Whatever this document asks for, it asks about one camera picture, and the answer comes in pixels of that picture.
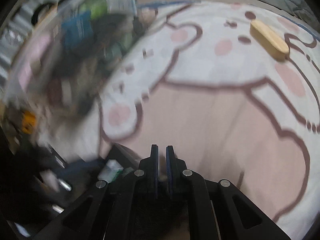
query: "plastic container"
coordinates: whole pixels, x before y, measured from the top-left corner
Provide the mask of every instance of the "plastic container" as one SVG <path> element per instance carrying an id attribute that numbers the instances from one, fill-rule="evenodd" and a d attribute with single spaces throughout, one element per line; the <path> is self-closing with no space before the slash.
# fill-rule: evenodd
<path id="1" fill-rule="evenodd" d="M 95 95 L 144 34 L 135 0 L 65 0 L 33 31 L 13 63 L 4 103 L 85 115 Z"/>

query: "silver screw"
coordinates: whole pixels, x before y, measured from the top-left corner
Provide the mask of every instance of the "silver screw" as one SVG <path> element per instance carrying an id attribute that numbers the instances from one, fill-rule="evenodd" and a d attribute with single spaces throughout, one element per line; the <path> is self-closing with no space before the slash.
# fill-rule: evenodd
<path id="1" fill-rule="evenodd" d="M 144 171 L 143 171 L 143 170 L 136 170 L 136 171 L 134 172 L 134 174 L 135 174 L 137 177 L 141 177 L 141 176 L 144 175 Z"/>
<path id="2" fill-rule="evenodd" d="M 99 180 L 96 183 L 97 188 L 103 188 L 106 185 L 106 182 L 104 180 Z"/>
<path id="3" fill-rule="evenodd" d="M 182 172 L 182 174 L 184 175 L 184 176 L 191 176 L 192 175 L 192 171 L 191 170 L 184 170 L 183 172 Z"/>
<path id="4" fill-rule="evenodd" d="M 222 181 L 220 181 L 221 186 L 223 187 L 229 187 L 230 186 L 230 181 L 223 179 Z"/>

